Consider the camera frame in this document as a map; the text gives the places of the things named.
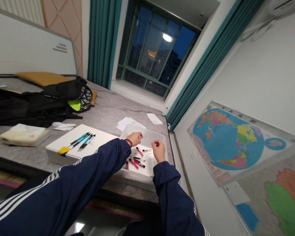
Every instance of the small bottle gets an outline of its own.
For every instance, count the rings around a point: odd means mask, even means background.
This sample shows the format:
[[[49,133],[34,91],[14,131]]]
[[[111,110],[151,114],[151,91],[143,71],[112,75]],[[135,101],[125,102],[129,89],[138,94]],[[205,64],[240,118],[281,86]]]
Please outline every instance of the small bottle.
[[[162,113],[162,117],[165,117],[166,113],[167,113],[168,108],[166,108],[163,113]]]

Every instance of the blue pen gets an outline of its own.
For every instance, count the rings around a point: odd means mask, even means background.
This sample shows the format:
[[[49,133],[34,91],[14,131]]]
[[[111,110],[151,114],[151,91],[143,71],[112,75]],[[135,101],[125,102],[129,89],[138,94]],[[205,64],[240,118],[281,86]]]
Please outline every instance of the blue pen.
[[[69,149],[72,149],[76,147],[78,144],[80,144],[84,139],[88,138],[90,135],[87,134],[85,137],[83,137],[80,141],[76,142],[73,146],[69,147]]]
[[[82,138],[89,136],[90,132],[87,132],[85,134],[83,134],[80,138],[78,138],[77,140],[74,140],[72,143],[70,143],[67,147],[70,147],[71,145],[75,144],[76,142],[80,141]]]
[[[94,134],[94,135],[91,134],[91,135],[89,136],[89,138],[86,139],[85,142],[80,146],[78,152],[79,152],[79,151],[82,151],[82,150],[86,147],[86,145],[87,145],[87,141],[91,141],[91,140],[95,137],[95,135],[96,135],[96,134]]]

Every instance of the headboard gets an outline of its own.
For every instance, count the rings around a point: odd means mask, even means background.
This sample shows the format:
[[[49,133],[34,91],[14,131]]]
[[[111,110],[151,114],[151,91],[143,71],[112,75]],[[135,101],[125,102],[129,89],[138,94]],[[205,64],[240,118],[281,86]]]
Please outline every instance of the headboard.
[[[73,42],[0,9],[0,75],[28,71],[76,75]]]

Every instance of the teal curtain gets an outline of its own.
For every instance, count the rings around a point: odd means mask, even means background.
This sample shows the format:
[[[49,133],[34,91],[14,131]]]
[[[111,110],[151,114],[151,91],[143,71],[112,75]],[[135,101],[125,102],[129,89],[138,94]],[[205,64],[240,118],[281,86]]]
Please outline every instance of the teal curtain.
[[[110,89],[122,0],[91,0],[88,80]]]
[[[173,130],[234,46],[264,0],[237,0],[167,115]]]

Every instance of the red bracelet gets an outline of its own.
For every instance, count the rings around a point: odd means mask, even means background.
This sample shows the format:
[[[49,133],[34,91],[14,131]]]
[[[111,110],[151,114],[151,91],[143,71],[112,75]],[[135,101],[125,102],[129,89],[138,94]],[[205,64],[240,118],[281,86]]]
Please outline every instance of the red bracelet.
[[[129,142],[131,143],[131,147],[130,147],[130,148],[132,148],[132,146],[133,146],[133,145],[132,145],[132,142],[131,142],[129,139],[125,139],[125,140],[126,140],[126,141],[129,141]]]

